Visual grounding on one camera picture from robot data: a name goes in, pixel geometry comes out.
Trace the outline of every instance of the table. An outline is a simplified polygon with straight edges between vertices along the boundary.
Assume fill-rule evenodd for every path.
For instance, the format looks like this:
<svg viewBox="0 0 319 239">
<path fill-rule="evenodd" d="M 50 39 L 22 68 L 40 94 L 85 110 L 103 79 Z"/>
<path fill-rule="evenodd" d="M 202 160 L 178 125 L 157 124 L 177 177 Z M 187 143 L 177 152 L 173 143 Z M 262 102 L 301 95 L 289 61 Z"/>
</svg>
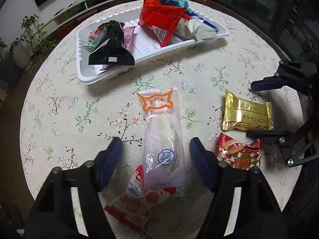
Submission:
<svg viewBox="0 0 319 239">
<path fill-rule="evenodd" d="M 86 24 L 142 4 L 135 1 L 100 12 L 68 34 L 36 74 L 26 96 L 20 127 L 20 149 L 27 184 L 36 198 L 55 166 L 63 169 L 93 160 L 109 145 L 112 136 L 124 142 L 122 158 L 111 182 L 100 194 L 103 204 L 124 193 L 131 175 L 143 159 L 146 122 L 137 91 L 178 88 L 185 151 L 187 184 L 165 202 L 154 223 L 141 238 L 195 238 L 213 197 L 192 163 L 188 144 L 198 136 L 214 150 L 221 133 L 224 89 L 256 102 L 272 101 L 275 126 L 295 131 L 303 123 L 297 92 L 280 90 L 253 94 L 249 84 L 272 75 L 280 60 L 275 51 L 238 20 L 207 6 L 190 7 L 225 26 L 230 35 L 214 42 L 154 58 L 111 80 L 85 86 L 76 76 L 76 32 Z M 280 208 L 286 205 L 301 166 L 286 168 L 276 147 L 264 146 L 261 170 Z M 76 190 L 72 191 L 79 231 L 86 233 Z M 136 234 L 107 214 L 117 238 Z"/>
</svg>

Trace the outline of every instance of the orange cat face drawing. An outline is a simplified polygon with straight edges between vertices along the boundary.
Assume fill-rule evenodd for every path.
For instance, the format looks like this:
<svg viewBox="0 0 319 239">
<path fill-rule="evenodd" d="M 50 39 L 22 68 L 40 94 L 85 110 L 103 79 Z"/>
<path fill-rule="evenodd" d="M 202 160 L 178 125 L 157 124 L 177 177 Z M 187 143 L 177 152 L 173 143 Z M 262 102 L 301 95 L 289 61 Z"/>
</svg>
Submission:
<svg viewBox="0 0 319 239">
<path fill-rule="evenodd" d="M 159 110 L 164 107 L 172 108 L 173 102 L 171 101 L 171 93 L 173 90 L 170 90 L 168 93 L 165 94 L 154 94 L 150 97 L 143 97 L 141 94 L 138 93 L 138 96 L 141 98 L 143 102 L 143 110 L 145 112 L 149 111 L 150 109 Z"/>
</svg>

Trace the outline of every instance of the tablecloth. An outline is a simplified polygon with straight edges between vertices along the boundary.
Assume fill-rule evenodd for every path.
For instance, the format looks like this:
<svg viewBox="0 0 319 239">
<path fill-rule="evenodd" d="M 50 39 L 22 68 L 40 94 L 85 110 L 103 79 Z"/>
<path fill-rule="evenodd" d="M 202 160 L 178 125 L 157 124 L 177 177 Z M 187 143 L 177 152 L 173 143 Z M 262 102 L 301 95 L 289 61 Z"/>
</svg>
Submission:
<svg viewBox="0 0 319 239">
<path fill-rule="evenodd" d="M 244 99 L 272 101 L 275 126 L 295 131 L 303 123 L 297 92 L 284 87 L 254 94 L 254 80 L 273 75 L 280 60 L 276 52 L 237 19 L 207 6 L 190 7 L 226 27 L 230 35 L 192 48 L 163 54 L 111 80 L 82 85 L 76 75 L 75 40 L 83 26 L 116 12 L 140 6 L 120 4 L 97 13 L 70 32 L 37 72 L 26 96 L 20 126 L 20 150 L 25 178 L 36 198 L 55 166 L 75 168 L 93 160 L 113 136 L 124 142 L 121 160 L 109 186 L 100 193 L 103 204 L 124 193 L 143 159 L 145 118 L 137 92 L 150 88 L 178 88 L 187 183 L 165 202 L 156 220 L 138 234 L 141 238 L 195 238 L 213 194 L 205 188 L 189 155 L 189 141 L 199 137 L 214 150 L 221 133 L 224 90 Z M 301 167 L 286 168 L 276 147 L 264 146 L 261 170 L 280 208 L 286 205 Z M 86 233 L 76 189 L 72 190 L 79 231 Z M 117 238 L 136 232 L 107 214 Z"/>
</svg>

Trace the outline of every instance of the white plastic tray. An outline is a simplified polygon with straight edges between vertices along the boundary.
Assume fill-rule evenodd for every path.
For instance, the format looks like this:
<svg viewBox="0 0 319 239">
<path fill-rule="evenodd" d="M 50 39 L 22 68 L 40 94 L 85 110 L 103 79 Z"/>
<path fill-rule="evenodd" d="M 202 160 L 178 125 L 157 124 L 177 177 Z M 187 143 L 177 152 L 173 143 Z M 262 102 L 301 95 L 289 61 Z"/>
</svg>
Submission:
<svg viewBox="0 0 319 239">
<path fill-rule="evenodd" d="M 103 78 L 113 78 L 121 72 L 125 72 L 130 68 L 138 66 L 138 63 L 149 59 L 151 57 L 157 56 L 159 54 L 181 48 L 190 45 L 195 45 L 205 40 L 184 40 L 176 35 L 173 35 L 170 43 L 166 47 L 160 47 L 160 43 L 156 36 L 145 26 L 138 26 L 138 19 L 142 7 L 137 7 L 114 15 L 105 17 L 101 20 L 93 22 L 89 25 L 84 26 L 77 32 L 76 41 L 76 56 L 77 56 L 77 75 L 78 80 L 82 84 L 92 84 Z M 201 14 L 200 12 L 192 9 L 193 12 L 198 14 L 203 19 L 207 20 L 209 23 L 213 24 L 218 28 L 217 38 L 229 36 L 229 31 L 224 28 L 219 23 L 208 18 L 207 16 Z M 133 55 L 135 59 L 135 66 L 114 66 L 113 68 L 106 70 L 104 72 L 98 73 L 100 66 L 88 65 L 88 59 L 90 52 L 88 52 L 84 45 L 87 42 L 89 32 L 96 30 L 102 23 L 108 22 L 110 20 L 116 20 L 119 22 L 126 23 L 125 27 L 136 26 L 133 35 Z"/>
</svg>

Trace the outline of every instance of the metal bolt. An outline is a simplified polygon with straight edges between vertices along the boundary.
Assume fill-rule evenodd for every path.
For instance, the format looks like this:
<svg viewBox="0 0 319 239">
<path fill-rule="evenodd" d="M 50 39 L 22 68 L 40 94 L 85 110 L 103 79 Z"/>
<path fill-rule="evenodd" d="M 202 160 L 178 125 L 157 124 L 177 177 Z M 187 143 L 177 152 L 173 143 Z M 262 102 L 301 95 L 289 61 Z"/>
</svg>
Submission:
<svg viewBox="0 0 319 239">
<path fill-rule="evenodd" d="M 52 172 L 53 172 L 53 173 L 58 173 L 59 171 L 61 171 L 61 167 L 59 167 L 59 166 L 54 167 L 54 168 L 52 169 Z"/>
<path fill-rule="evenodd" d="M 92 167 L 94 165 L 94 162 L 93 161 L 86 161 L 84 163 L 85 167 Z"/>
<path fill-rule="evenodd" d="M 292 166 L 293 165 L 293 159 L 289 159 L 288 160 L 288 166 Z"/>
<path fill-rule="evenodd" d="M 225 167 L 227 167 L 227 163 L 225 162 L 225 161 L 219 161 L 218 162 L 218 165 L 220 166 L 220 167 L 222 167 L 222 168 L 225 168 Z"/>
<path fill-rule="evenodd" d="M 253 167 L 251 168 L 251 170 L 252 170 L 254 173 L 260 172 L 260 169 L 259 169 L 257 166 L 253 166 Z"/>
</svg>

